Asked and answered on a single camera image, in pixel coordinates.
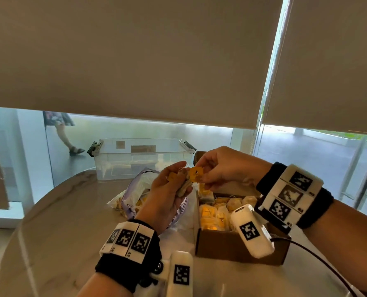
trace black wrist strap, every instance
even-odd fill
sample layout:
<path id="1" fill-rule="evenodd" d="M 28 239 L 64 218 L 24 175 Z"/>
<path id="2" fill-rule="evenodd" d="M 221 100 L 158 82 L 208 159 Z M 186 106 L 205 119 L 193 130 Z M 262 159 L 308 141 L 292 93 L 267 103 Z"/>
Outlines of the black wrist strap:
<path id="1" fill-rule="evenodd" d="M 130 219 L 129 221 L 154 230 L 149 224 L 141 220 Z M 131 293 L 134 293 L 137 284 L 140 283 L 141 280 L 149 278 L 149 273 L 153 272 L 161 261 L 162 255 L 159 243 L 160 239 L 155 231 L 142 264 L 123 256 L 106 253 L 102 255 L 98 264 L 95 266 L 95 271 L 105 274 L 124 286 Z"/>
<path id="2" fill-rule="evenodd" d="M 272 165 L 269 172 L 267 172 L 266 175 L 260 180 L 260 182 L 256 186 L 256 189 L 263 195 L 261 203 L 263 203 L 267 194 L 269 194 L 270 190 L 273 188 L 274 184 L 280 178 L 281 174 L 285 171 L 285 169 L 286 165 L 276 162 L 274 165 Z M 331 193 L 326 189 L 321 188 L 320 192 L 315 197 L 313 203 L 302 215 L 302 217 L 299 219 L 296 225 L 301 229 L 310 227 L 329 209 L 333 201 L 334 198 L 331 195 Z"/>

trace wristband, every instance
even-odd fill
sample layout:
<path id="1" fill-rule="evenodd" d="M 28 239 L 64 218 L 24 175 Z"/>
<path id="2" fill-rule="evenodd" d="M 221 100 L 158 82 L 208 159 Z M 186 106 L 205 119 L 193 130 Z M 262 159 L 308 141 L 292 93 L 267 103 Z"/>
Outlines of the wristband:
<path id="1" fill-rule="evenodd" d="M 105 274 L 131 293 L 149 279 L 161 261 L 160 239 L 147 223 L 130 219 L 119 223 L 100 250 L 95 271 Z"/>
<path id="2" fill-rule="evenodd" d="M 294 165 L 287 167 L 276 162 L 256 186 L 262 196 L 255 211 L 285 234 L 295 224 L 308 228 L 333 202 L 322 185 L 323 181 L 316 176 Z"/>

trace table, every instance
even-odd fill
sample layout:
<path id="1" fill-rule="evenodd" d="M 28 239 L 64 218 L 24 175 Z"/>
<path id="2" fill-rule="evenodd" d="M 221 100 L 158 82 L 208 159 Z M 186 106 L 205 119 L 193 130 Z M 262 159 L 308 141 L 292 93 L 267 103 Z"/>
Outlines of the table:
<path id="1" fill-rule="evenodd" d="M 12 235 L 1 262 L 0 297 L 74 297 L 93 274 L 103 243 L 124 221 L 107 202 L 129 183 L 101 183 L 89 170 L 51 190 Z M 291 235 L 309 247 L 300 230 Z M 168 230 L 160 238 L 163 258 L 172 250 L 194 252 L 190 226 Z M 197 257 L 194 261 L 195 297 L 345 296 L 346 292 L 323 264 L 293 245 L 279 267 Z"/>

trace brown cardboard box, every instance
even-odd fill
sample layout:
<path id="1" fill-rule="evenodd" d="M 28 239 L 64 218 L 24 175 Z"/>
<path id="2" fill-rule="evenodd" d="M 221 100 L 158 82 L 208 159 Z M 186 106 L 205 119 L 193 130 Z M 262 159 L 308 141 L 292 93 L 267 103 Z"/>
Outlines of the brown cardboard box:
<path id="1" fill-rule="evenodd" d="M 198 159 L 200 159 L 201 155 L 203 154 L 204 152 L 196 152 L 194 164 L 197 162 Z M 259 193 L 255 190 L 253 186 L 244 187 L 243 185 L 239 184 L 229 184 L 227 186 L 223 186 L 220 191 L 227 193 L 227 196 L 233 195 L 238 198 L 242 198 L 243 196 L 259 197 Z M 210 259 L 232 260 L 240 263 L 256 263 L 274 266 L 282 265 L 284 263 L 290 245 L 289 242 L 274 242 L 275 251 L 273 254 L 263 257 L 261 259 L 256 259 L 249 254 L 244 242 L 241 240 L 238 233 L 218 230 L 202 230 L 200 226 L 200 217 L 198 212 L 199 206 L 200 205 L 197 195 L 197 206 L 195 209 L 195 214 L 193 215 L 195 227 L 196 256 L 206 257 Z M 289 235 L 285 235 L 270 223 L 266 224 L 266 229 L 269 231 L 272 237 L 280 236 L 291 239 Z"/>

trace plastic storage box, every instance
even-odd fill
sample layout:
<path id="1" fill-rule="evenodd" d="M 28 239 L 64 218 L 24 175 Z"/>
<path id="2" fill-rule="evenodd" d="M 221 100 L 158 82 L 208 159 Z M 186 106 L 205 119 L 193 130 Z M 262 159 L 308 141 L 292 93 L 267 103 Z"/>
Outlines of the plastic storage box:
<path id="1" fill-rule="evenodd" d="M 134 178 L 145 168 L 161 171 L 186 160 L 196 150 L 179 139 L 101 139 L 89 154 L 94 157 L 98 180 Z"/>

